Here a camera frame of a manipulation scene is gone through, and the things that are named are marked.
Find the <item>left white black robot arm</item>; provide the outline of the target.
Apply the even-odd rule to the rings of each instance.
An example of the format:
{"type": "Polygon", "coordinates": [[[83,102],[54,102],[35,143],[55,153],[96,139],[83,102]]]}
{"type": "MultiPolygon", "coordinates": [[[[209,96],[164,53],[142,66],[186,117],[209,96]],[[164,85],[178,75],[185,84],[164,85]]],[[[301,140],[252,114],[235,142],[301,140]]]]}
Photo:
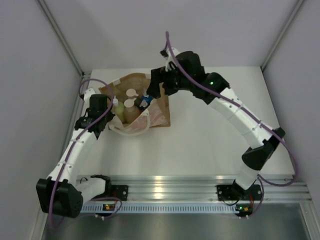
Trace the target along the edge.
{"type": "Polygon", "coordinates": [[[76,218],[84,203],[95,197],[107,200],[113,194],[111,180],[105,175],[95,174],[77,184],[80,168],[88,159],[90,149],[115,116],[107,95],[92,94],[86,101],[89,106],[75,122],[71,140],[60,161],[46,179],[41,178],[36,184],[44,213],[76,218]]]}

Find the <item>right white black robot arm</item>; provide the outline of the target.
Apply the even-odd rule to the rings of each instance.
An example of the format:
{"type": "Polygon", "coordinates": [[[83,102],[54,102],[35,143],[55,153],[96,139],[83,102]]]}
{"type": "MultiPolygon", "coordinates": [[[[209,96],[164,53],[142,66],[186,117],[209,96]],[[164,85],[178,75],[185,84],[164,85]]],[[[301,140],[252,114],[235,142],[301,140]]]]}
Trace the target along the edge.
{"type": "Polygon", "coordinates": [[[147,94],[158,99],[161,89],[167,96],[189,91],[224,116],[247,141],[249,148],[241,156],[243,167],[229,189],[231,196],[244,199],[251,193],[251,186],[277,149],[285,131],[280,127],[264,128],[253,113],[245,110],[245,105],[219,73],[205,72],[196,53],[177,50],[170,53],[167,49],[161,50],[160,54],[166,63],[151,70],[147,94]]]}

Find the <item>burlap canvas tote bag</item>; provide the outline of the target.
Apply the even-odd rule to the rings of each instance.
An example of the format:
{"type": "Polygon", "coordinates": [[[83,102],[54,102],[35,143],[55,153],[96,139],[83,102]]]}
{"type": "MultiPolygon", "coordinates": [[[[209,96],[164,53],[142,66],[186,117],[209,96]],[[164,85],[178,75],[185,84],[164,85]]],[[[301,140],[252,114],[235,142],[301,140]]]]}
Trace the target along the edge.
{"type": "MultiPolygon", "coordinates": [[[[151,82],[151,75],[146,73],[131,73],[124,77],[114,80],[108,86],[99,88],[101,94],[108,96],[108,103],[113,104],[113,99],[116,97],[124,104],[127,100],[126,91],[135,89],[139,97],[142,98],[144,88],[148,88],[151,82]]],[[[140,116],[132,123],[122,123],[114,113],[113,105],[111,112],[115,117],[108,123],[108,128],[123,136],[136,136],[145,133],[149,128],[169,127],[170,108],[169,98],[165,95],[165,91],[160,85],[161,97],[156,99],[152,97],[150,105],[146,108],[138,109],[140,116]]]]}

